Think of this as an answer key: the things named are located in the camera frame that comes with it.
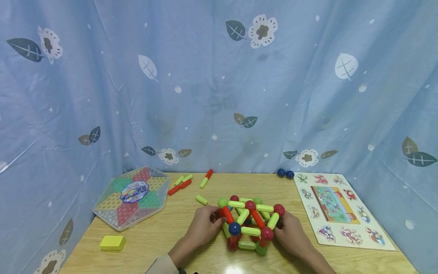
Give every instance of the blue magnetic ball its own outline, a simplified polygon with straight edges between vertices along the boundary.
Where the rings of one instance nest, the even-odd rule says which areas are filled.
[[[228,227],[228,232],[233,236],[239,236],[241,231],[242,228],[240,227],[240,224],[237,222],[231,223]]]
[[[279,168],[279,169],[277,170],[277,176],[278,176],[278,177],[283,178],[285,175],[286,175],[286,170],[284,170],[284,169],[282,169],[282,168]]]
[[[294,176],[295,176],[295,173],[294,173],[293,171],[288,170],[288,171],[286,172],[286,178],[288,178],[288,179],[292,179]]]
[[[244,222],[244,225],[250,225],[252,224],[251,218],[247,218]]]

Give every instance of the left hand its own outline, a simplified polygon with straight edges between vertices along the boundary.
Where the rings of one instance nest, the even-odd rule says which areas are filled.
[[[200,247],[211,241],[221,230],[224,217],[216,219],[219,208],[217,206],[204,206],[196,210],[193,221],[187,230],[185,238]]]

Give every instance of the white flower print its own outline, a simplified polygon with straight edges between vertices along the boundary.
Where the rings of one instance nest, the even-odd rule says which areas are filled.
[[[62,56],[63,49],[59,45],[59,37],[52,30],[45,28],[44,30],[38,27],[38,35],[41,40],[41,48],[47,55],[49,62],[53,64],[54,59]]]
[[[41,261],[41,265],[33,274],[57,274],[61,269],[61,264],[65,260],[66,252],[61,250],[54,250],[49,254],[45,255]]]
[[[295,157],[302,167],[314,166],[318,162],[318,152],[314,149],[305,149]]]
[[[260,45],[267,46],[274,41],[274,32],[278,29],[277,19],[266,19],[266,15],[261,14],[254,18],[253,25],[249,28],[248,36],[252,39],[251,47],[257,49]]]
[[[162,149],[158,157],[170,166],[180,161],[173,149]]]

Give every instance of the sleeve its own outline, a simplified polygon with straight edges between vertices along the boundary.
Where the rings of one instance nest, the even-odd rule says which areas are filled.
[[[166,254],[153,262],[145,274],[178,274],[179,271],[173,264],[169,255]]]

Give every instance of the wooden puzzle board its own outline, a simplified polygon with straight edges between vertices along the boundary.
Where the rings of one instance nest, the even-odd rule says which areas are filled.
[[[321,245],[395,250],[342,174],[296,172],[294,181]]]

